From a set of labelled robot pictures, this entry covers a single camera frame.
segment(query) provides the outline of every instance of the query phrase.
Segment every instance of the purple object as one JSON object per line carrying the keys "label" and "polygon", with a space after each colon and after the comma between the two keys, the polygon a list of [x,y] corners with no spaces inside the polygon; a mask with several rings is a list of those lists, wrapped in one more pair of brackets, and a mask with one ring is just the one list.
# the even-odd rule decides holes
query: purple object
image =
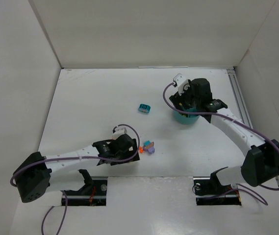
{"label": "purple object", "polygon": [[151,147],[151,148],[148,149],[148,153],[149,153],[149,154],[152,154],[152,153],[154,153],[154,152],[155,152],[154,147]]}
{"label": "purple object", "polygon": [[144,143],[143,149],[145,152],[148,152],[149,154],[154,153],[155,152],[154,142],[146,141]]}

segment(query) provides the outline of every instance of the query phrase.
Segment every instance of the teal cup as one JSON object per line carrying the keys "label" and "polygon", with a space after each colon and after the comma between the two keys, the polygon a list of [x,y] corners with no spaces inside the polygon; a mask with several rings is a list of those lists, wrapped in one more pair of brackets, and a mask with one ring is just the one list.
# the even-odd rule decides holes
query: teal cup
{"label": "teal cup", "polygon": [[[187,110],[184,110],[186,112],[197,112],[196,108],[190,108]],[[180,114],[177,111],[174,111],[174,118],[176,119],[177,122],[184,124],[184,125],[191,125],[194,124],[198,118],[199,115],[186,115],[186,114]]]}

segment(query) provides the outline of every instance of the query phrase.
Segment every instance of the purple cable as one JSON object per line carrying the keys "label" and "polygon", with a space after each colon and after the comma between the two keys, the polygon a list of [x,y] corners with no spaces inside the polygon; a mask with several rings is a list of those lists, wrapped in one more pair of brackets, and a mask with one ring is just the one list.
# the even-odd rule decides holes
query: purple cable
{"label": "purple cable", "polygon": [[[139,140],[139,135],[138,135],[137,131],[133,127],[131,127],[130,125],[127,125],[127,124],[119,124],[116,127],[118,127],[118,126],[126,126],[126,127],[130,128],[135,133],[135,135],[137,136],[137,139],[138,139],[138,145],[137,145],[137,150],[138,150],[139,147],[140,147],[140,140]],[[136,154],[137,154],[137,151],[132,156],[130,156],[129,158],[121,159],[121,160],[108,159],[108,158],[96,157],[96,156],[44,159],[44,160],[41,160],[41,161],[37,161],[35,163],[31,163],[31,164],[23,167],[22,169],[16,171],[16,173],[12,176],[12,178],[10,180],[10,184],[12,186],[16,187],[16,184],[14,183],[14,179],[16,178],[16,176],[18,176],[19,174],[23,173],[25,170],[27,170],[27,169],[35,166],[35,165],[42,164],[42,163],[55,162],[55,161],[66,161],[66,160],[80,160],[80,159],[100,159],[100,160],[105,160],[105,161],[108,161],[108,162],[122,163],[122,162],[127,162],[127,161],[133,159],[136,156]]]}
{"label": "purple cable", "polygon": [[249,194],[250,196],[252,196],[254,199],[256,199],[256,200],[258,200],[259,202],[261,202],[262,204],[264,204],[264,205],[266,205],[266,206],[268,205],[268,202],[266,201],[266,199],[264,199],[259,193],[255,192],[254,190],[252,190],[252,189],[250,189],[249,187],[246,187],[246,186],[244,186],[244,185],[241,185],[241,184],[237,184],[237,185],[239,185],[239,186],[241,186],[241,187],[243,187],[243,188],[248,189],[249,191],[253,192],[254,194],[256,194],[256,195],[257,195],[258,197],[260,197],[261,199],[259,199],[258,197],[256,197],[256,196],[253,195],[252,193],[248,192],[247,190],[241,189],[241,188],[233,188],[233,189],[231,189],[231,190],[229,190],[229,191],[226,191],[226,192],[224,192],[224,193],[221,193],[221,194],[219,194],[219,195],[215,195],[215,196],[212,196],[212,197],[205,197],[204,199],[206,199],[206,200],[207,200],[207,199],[214,199],[214,198],[218,198],[218,197],[227,195],[227,194],[230,193],[230,192],[234,192],[234,191],[243,191],[243,192]]}
{"label": "purple cable", "polygon": [[[222,117],[222,118],[225,118],[227,120],[230,120],[234,123],[236,123],[237,125],[247,129],[247,130],[250,130],[251,132],[254,132],[256,133],[257,135],[261,136],[262,138],[265,139],[266,142],[268,142],[278,153],[279,153],[279,148],[268,138],[266,137],[263,133],[259,132],[259,131],[256,131],[252,128],[250,128],[249,126],[246,126],[244,125],[243,123],[239,122],[239,121],[236,121],[228,116],[225,116],[225,115],[222,115],[222,114],[218,114],[218,113],[211,113],[211,112],[186,112],[186,111],[181,111],[181,110],[178,110],[176,109],[175,107],[173,107],[166,99],[165,97],[165,93],[167,91],[167,89],[170,87],[170,86],[174,86],[174,82],[173,83],[170,83],[169,85],[166,86],[166,88],[164,89],[163,91],[163,99],[165,101],[165,103],[171,108],[173,109],[174,111],[177,111],[181,114],[188,114],[188,115],[215,115],[215,116],[219,116],[219,117]],[[267,186],[264,186],[264,185],[260,185],[261,187],[263,188],[266,188],[266,189],[269,189],[269,190],[273,190],[273,191],[279,191],[279,188],[270,188],[270,187],[267,187]]]}
{"label": "purple cable", "polygon": [[[64,195],[64,197],[65,197],[65,208],[64,208],[63,218],[62,218],[62,220],[61,220],[61,223],[60,223],[59,229],[57,230],[56,235],[58,235],[58,234],[60,233],[60,231],[61,231],[61,228],[62,228],[64,219],[65,219],[66,211],[67,211],[67,204],[68,204],[68,198],[67,198],[67,195],[66,195],[65,191],[61,191],[61,192],[63,193],[63,195]],[[45,232],[43,231],[43,226],[44,226],[44,224],[45,224],[45,220],[46,220],[48,214],[50,213],[50,211],[52,211],[53,208],[54,208],[54,206],[52,206],[52,207],[47,211],[47,213],[45,214],[45,217],[44,217],[43,220],[42,220],[42,223],[41,223],[41,234],[42,234],[42,235],[45,235]]]}

